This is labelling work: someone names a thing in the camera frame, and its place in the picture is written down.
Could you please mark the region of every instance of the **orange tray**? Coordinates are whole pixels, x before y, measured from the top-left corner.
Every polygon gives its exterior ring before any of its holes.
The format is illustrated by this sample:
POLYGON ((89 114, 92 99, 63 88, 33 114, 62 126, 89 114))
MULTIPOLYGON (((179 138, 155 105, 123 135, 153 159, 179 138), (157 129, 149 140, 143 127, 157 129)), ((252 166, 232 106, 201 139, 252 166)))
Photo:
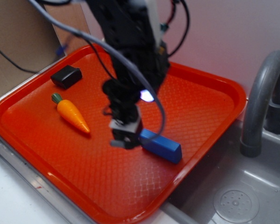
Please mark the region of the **orange tray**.
MULTIPOLYGON (((109 56, 98 49, 114 73, 109 56)), ((108 79, 90 47, 83 47, 0 101, 0 136, 98 223, 136 223, 150 216, 242 112, 246 95, 235 82, 171 63, 159 91, 167 123, 163 136, 179 142, 176 165, 141 147, 109 145, 110 117, 101 91, 108 79), (67 90, 50 76, 65 65, 83 78, 67 90), (64 121, 51 101, 58 92, 71 100, 88 123, 83 134, 64 121)), ((146 129, 157 132, 155 103, 138 103, 146 129)))

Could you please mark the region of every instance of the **gray faucet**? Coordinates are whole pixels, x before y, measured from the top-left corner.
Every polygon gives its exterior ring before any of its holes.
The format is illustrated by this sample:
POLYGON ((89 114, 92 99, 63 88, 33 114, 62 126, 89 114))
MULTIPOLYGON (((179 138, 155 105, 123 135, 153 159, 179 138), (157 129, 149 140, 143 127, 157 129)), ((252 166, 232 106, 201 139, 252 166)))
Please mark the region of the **gray faucet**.
POLYGON ((240 140, 243 155, 260 154, 263 127, 280 134, 280 50, 266 57, 255 78, 240 140))

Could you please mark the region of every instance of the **drain strainer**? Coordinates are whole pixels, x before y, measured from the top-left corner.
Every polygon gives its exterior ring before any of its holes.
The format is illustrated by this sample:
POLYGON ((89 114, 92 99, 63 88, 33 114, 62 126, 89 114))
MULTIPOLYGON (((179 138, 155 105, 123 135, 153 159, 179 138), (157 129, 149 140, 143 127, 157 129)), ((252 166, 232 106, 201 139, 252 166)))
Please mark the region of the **drain strainer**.
POLYGON ((217 214, 230 223, 246 223, 255 218, 259 211, 256 195, 246 186, 229 185, 214 196, 217 214))

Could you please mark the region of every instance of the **gray sink basin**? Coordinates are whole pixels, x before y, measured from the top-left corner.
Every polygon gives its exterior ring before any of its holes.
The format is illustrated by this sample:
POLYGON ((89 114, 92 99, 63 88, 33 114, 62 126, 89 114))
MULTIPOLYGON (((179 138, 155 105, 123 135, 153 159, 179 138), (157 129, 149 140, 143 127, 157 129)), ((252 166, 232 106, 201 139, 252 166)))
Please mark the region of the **gray sink basin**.
POLYGON ((264 131, 261 155, 247 158, 240 126, 228 129, 168 200, 199 224, 280 224, 280 136, 264 131))

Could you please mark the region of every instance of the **orange carrot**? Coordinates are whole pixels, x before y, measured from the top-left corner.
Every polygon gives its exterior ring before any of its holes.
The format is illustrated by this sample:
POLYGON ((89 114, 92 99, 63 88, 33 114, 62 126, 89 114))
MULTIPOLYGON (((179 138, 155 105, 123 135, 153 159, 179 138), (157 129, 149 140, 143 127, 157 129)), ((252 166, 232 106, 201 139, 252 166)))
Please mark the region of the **orange carrot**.
POLYGON ((52 100, 57 104, 57 111, 61 117, 82 132, 90 133, 85 119, 72 102, 67 99, 62 99, 58 93, 52 95, 52 100))

